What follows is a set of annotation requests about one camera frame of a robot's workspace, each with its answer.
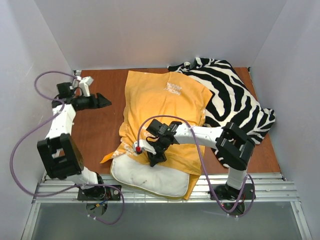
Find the white pillow yellow edge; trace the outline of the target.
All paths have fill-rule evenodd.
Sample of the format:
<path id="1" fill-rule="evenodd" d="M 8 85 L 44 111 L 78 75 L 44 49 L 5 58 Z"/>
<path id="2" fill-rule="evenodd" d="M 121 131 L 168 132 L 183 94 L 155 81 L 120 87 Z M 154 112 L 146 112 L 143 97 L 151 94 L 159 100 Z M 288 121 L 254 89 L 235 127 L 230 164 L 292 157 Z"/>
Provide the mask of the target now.
<path id="1" fill-rule="evenodd" d="M 112 160 L 110 174 L 122 184 L 174 199 L 185 196 L 190 183 L 188 173 L 161 165 L 141 164 L 125 154 Z"/>

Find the yellow pillowcase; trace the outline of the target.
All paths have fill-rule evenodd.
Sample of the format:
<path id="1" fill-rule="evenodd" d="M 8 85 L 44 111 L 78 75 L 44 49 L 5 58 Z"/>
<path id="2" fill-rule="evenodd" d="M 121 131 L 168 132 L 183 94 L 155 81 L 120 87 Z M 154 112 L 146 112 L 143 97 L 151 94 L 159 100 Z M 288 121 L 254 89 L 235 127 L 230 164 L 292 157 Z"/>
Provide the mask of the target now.
<path id="1" fill-rule="evenodd" d="M 150 166 L 146 153 L 136 154 L 133 150 L 136 140 L 149 136 L 146 128 L 150 117 L 156 117 L 164 124 L 182 118 L 191 126 L 203 126 L 205 108 L 212 98 L 212 93 L 203 84 L 178 72 L 161 74 L 130 71 L 124 93 L 124 121 L 119 128 L 120 145 L 103 158 L 103 162 L 111 161 L 111 166 L 113 159 L 121 155 Z M 201 176 L 200 157 L 204 155 L 205 147 L 174 144 L 165 153 L 168 154 L 168 160 L 157 164 L 158 166 L 189 174 L 188 190 L 182 197 L 187 200 Z"/>

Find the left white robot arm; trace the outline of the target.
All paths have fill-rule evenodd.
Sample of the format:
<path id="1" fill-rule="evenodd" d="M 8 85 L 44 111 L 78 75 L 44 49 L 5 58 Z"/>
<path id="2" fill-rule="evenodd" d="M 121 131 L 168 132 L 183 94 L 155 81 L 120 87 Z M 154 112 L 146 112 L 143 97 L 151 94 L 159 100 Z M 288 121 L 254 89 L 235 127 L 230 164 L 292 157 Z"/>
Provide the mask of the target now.
<path id="1" fill-rule="evenodd" d="M 93 79 L 85 77 L 77 84 L 57 85 L 58 95 L 51 102 L 54 119 L 44 140 L 37 142 L 42 163 L 51 179 L 74 182 L 83 194 L 94 199 L 106 195 L 101 176 L 84 165 L 83 156 L 72 139 L 72 127 L 78 111 L 94 110 L 112 103 L 102 94 L 91 94 Z"/>

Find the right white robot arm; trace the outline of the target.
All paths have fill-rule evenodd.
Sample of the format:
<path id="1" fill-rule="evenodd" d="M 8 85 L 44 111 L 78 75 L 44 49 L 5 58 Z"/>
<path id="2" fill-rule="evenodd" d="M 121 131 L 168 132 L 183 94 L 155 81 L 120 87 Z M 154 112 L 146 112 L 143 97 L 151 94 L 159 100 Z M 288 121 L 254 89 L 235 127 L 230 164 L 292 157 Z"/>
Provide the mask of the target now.
<path id="1" fill-rule="evenodd" d="M 166 151 L 171 145 L 198 144 L 210 147 L 217 150 L 229 166 L 224 187 L 216 187 L 214 191 L 224 199 L 238 197 L 256 144 L 235 123 L 228 122 L 223 127 L 191 127 L 180 121 L 167 125 L 153 119 L 146 131 L 156 138 L 154 142 L 146 141 L 149 144 L 146 151 L 151 167 L 169 159 Z"/>

